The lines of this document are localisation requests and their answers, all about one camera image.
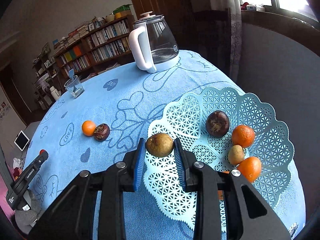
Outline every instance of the tablecloth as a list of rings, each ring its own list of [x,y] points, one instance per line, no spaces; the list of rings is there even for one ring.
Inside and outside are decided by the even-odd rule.
[[[138,69],[135,63],[123,65],[84,82],[85,91],[79,98],[67,92],[55,102],[39,124],[25,161],[27,167],[41,149],[49,153],[30,184],[44,209],[81,170],[103,171],[122,160],[126,152],[136,148],[140,137],[147,139],[149,124],[162,117],[164,106],[184,93],[199,94],[206,87],[233,87],[244,94],[199,54],[181,50],[179,57],[175,67],[153,74]],[[85,136],[81,130],[85,120],[108,124],[111,129],[108,139],[99,142]],[[294,161],[289,170],[292,181],[280,196],[275,211],[287,228],[297,223],[298,232],[305,223],[304,195]],[[98,197],[94,239],[99,205]],[[124,213],[128,240],[192,239],[193,231],[185,223],[161,213],[143,182],[137,192],[124,193]]]

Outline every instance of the curtain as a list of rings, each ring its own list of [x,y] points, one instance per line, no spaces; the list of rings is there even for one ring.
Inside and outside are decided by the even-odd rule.
[[[230,8],[231,11],[231,55],[229,77],[236,82],[239,72],[241,56],[241,9],[240,0],[210,0],[212,10],[223,11]]]

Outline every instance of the tablet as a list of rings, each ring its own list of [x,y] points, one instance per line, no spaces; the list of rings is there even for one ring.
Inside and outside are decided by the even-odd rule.
[[[23,131],[21,131],[17,138],[14,140],[14,144],[21,150],[23,151],[23,149],[27,146],[28,142],[29,142],[29,138],[24,134]]]

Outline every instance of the glass kettle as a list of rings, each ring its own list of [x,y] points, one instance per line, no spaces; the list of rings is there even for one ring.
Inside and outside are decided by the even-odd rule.
[[[133,23],[129,45],[134,60],[141,70],[155,73],[174,67],[179,60],[179,49],[163,15],[141,14]]]

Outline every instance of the glass cup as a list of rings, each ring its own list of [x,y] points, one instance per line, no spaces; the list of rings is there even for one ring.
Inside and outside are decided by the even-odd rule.
[[[64,87],[71,93],[74,98],[77,98],[84,92],[78,76],[73,76],[65,84]]]

